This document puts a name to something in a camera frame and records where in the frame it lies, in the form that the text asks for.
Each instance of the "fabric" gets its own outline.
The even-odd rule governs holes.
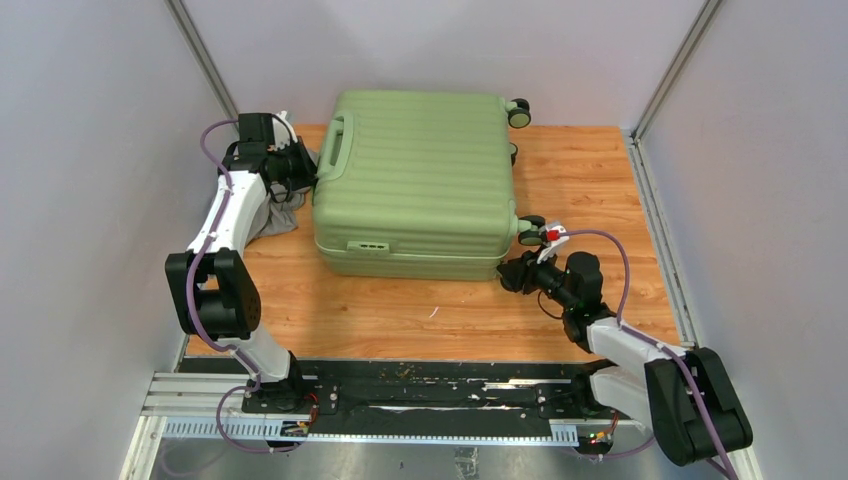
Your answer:
[[[312,163],[316,163],[318,154],[312,150],[307,149],[307,151]],[[278,200],[286,198],[286,187],[283,185],[273,184],[271,190]],[[250,243],[261,237],[288,233],[296,229],[297,217],[295,217],[294,211],[303,206],[308,191],[308,187],[295,190],[288,202],[281,203],[271,201],[271,195],[266,195],[265,201],[262,202],[253,217],[253,223],[251,223],[247,234],[247,242]]]

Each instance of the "wood surface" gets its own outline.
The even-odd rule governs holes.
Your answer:
[[[318,150],[323,126],[299,126]],[[624,244],[632,278],[624,316],[678,343],[656,254],[621,133],[617,128],[528,127],[512,130],[518,214],[560,219],[569,230],[606,230]],[[508,293],[497,280],[454,282],[343,277],[323,264],[313,242],[309,202],[294,232],[251,243],[245,262],[262,298],[262,323],[298,357],[582,362],[595,357],[565,337],[539,310],[536,295]],[[507,258],[525,250],[517,243]],[[607,239],[573,237],[561,253],[598,255],[604,300],[619,304],[624,268]],[[549,310],[553,301],[542,297]],[[211,354],[192,338],[187,354]]]

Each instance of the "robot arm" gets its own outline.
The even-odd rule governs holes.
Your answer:
[[[292,192],[315,181],[309,153],[281,116],[285,113],[239,115],[239,141],[222,162],[229,178],[219,174],[215,200],[200,233],[185,252],[168,256],[165,273],[184,332],[198,334],[192,321],[196,312],[211,340],[237,352],[235,358],[248,372],[255,377],[261,373],[264,386],[275,384],[275,390],[289,391],[296,400],[303,396],[297,359],[261,325],[259,292],[242,261],[257,210],[269,195],[274,199],[271,185],[279,183]],[[212,241],[204,251],[207,239]],[[197,255],[202,258],[189,279]],[[217,285],[201,288],[210,278]]]
[[[611,407],[651,428],[665,455],[686,465],[718,453],[694,399],[699,395],[727,451],[751,445],[751,425],[719,356],[708,348],[666,344],[617,317],[601,301],[603,275],[596,256],[575,252],[565,271],[556,267],[556,251],[567,235],[559,223],[539,227],[539,249],[498,271],[506,290],[530,294],[539,289],[559,303],[569,340],[607,360],[589,364],[578,381],[585,386],[585,406]],[[697,389],[689,388],[674,357],[682,359]]]

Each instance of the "green suitcase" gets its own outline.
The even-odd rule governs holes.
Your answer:
[[[486,94],[342,93],[312,197],[315,244],[330,268],[493,278],[515,235],[530,228],[515,215],[507,136],[508,124],[529,123],[528,109]]]

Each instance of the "white wall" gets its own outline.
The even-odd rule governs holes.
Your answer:
[[[645,146],[764,478],[845,478],[848,6],[729,1]]]
[[[241,111],[325,123],[347,88],[482,90],[633,127],[702,0],[187,0]]]
[[[114,479],[182,340],[163,265],[222,113],[161,1],[3,2],[0,71],[0,478]]]

